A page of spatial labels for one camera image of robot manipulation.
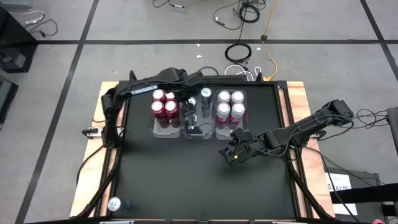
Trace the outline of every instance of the paper label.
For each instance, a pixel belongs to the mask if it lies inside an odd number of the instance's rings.
[[[326,180],[328,182],[329,192],[332,192],[333,187],[331,186],[329,175],[328,173],[325,173],[325,175],[326,175]],[[330,174],[330,176],[333,181],[333,184],[335,185],[336,191],[351,189],[351,183],[349,182],[348,175]],[[358,215],[355,204],[346,204],[346,205],[353,215]],[[335,209],[336,214],[349,215],[347,209],[344,207],[344,205],[340,203],[333,204],[333,208]]]

